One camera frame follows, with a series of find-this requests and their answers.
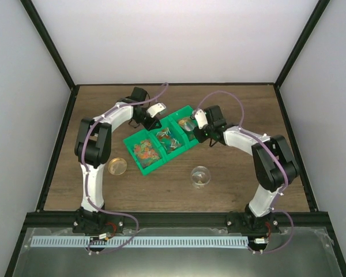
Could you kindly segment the green bin lollipops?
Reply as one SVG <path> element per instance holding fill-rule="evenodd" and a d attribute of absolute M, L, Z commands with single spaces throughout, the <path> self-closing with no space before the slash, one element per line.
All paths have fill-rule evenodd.
<path fill-rule="evenodd" d="M 160 121 L 161 128 L 151 131 L 152 137 L 158 141 L 158 146 L 166 161 L 170 161 L 188 150 L 183 131 L 169 118 Z"/>

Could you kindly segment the green bin star gummies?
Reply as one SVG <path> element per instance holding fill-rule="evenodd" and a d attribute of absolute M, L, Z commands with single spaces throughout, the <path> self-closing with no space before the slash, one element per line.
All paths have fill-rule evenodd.
<path fill-rule="evenodd" d="M 146 130 L 140 130 L 125 138 L 123 143 L 143 176 L 166 162 L 159 142 Z"/>

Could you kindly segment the metal scoop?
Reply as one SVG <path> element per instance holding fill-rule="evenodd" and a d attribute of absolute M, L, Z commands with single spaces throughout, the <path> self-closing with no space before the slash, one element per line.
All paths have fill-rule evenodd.
<path fill-rule="evenodd" d="M 178 124 L 185 132 L 192 132 L 196 127 L 194 121 L 192 121 L 190 118 L 182 118 L 179 120 Z"/>

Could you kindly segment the green bin popsicle candies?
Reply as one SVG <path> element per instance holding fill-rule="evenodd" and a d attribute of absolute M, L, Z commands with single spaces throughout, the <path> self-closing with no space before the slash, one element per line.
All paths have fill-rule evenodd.
<path fill-rule="evenodd" d="M 192 148 L 198 144 L 198 140 L 194 135 L 194 129 L 197 126 L 197 123 L 191 118 L 192 112 L 193 108 L 187 105 L 169 115 L 172 121 L 178 124 L 179 129 L 184 132 L 185 137 L 188 140 L 188 148 Z"/>

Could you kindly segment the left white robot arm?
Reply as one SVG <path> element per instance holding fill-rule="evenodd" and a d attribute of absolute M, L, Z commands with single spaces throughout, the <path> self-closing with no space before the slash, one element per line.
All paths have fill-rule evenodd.
<path fill-rule="evenodd" d="M 113 131 L 132 119 L 147 130 L 160 127 L 157 115 L 166 110 L 165 104 L 157 102 L 150 107 L 144 107 L 145 103 L 148 101 L 138 102 L 123 98 L 101 115 L 81 120 L 74 153 L 82 170 L 83 210 L 99 212 L 104 208 L 103 172 L 111 155 Z"/>

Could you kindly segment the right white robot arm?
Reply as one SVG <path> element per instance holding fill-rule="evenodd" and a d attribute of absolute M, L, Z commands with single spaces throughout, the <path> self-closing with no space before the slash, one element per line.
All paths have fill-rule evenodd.
<path fill-rule="evenodd" d="M 248 204 L 251 214 L 245 217 L 245 227 L 253 233 L 259 232 L 265 226 L 264 216 L 273 211 L 276 199 L 300 173 L 287 140 L 282 135 L 256 134 L 237 125 L 210 124 L 194 128 L 193 133 L 199 143 L 210 139 L 211 145 L 219 142 L 253 157 L 259 185 Z"/>

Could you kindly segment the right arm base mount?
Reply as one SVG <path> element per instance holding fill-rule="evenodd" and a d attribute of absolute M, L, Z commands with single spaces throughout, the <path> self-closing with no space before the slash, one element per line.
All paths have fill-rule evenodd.
<path fill-rule="evenodd" d="M 279 227 L 274 225 L 274 215 L 268 213 L 265 216 L 256 217 L 249 204 L 243 212 L 231 211 L 225 216 L 225 223 L 229 233 L 241 233 L 242 235 L 265 235 L 268 232 L 278 233 Z"/>

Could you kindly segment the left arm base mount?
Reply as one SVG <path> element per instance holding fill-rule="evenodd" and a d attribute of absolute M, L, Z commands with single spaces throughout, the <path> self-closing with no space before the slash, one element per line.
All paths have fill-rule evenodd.
<path fill-rule="evenodd" d="M 123 230 L 124 217 L 102 212 L 90 212 L 79 208 L 75 213 L 73 233 L 98 235 L 101 233 L 120 233 Z"/>

